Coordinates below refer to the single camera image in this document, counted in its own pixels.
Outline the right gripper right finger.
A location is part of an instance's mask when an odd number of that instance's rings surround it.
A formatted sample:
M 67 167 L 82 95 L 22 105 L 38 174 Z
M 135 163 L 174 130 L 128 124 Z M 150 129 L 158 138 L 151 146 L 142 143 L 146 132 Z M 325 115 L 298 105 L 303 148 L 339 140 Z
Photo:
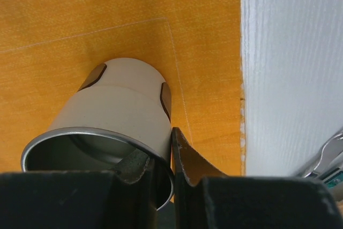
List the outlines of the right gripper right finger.
M 319 181 L 228 176 L 172 129 L 177 228 L 339 228 L 340 210 Z

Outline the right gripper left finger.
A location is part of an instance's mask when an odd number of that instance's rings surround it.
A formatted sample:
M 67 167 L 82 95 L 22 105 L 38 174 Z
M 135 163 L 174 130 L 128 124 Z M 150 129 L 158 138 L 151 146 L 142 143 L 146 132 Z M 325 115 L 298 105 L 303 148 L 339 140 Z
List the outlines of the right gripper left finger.
M 135 153 L 105 171 L 1 174 L 1 228 L 153 228 L 156 162 Z

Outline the metal cup with beige sleeve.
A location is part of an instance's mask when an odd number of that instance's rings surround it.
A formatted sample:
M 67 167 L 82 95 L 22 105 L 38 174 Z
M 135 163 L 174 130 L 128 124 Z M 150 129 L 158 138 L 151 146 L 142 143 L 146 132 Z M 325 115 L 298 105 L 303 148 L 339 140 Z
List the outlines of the metal cup with beige sleeve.
M 21 155 L 29 171 L 102 171 L 139 150 L 158 167 L 156 205 L 174 191 L 170 88 L 151 65 L 115 58 L 94 68 L 46 132 Z

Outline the orange cartoon mouse placemat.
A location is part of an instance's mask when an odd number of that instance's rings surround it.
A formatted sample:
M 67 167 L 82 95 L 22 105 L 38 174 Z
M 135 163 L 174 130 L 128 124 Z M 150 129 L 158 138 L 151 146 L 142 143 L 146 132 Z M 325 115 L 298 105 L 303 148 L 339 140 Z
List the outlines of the orange cartoon mouse placemat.
M 1 0 L 1 171 L 20 169 L 98 64 L 133 57 L 168 82 L 172 124 L 228 175 L 245 172 L 241 0 Z

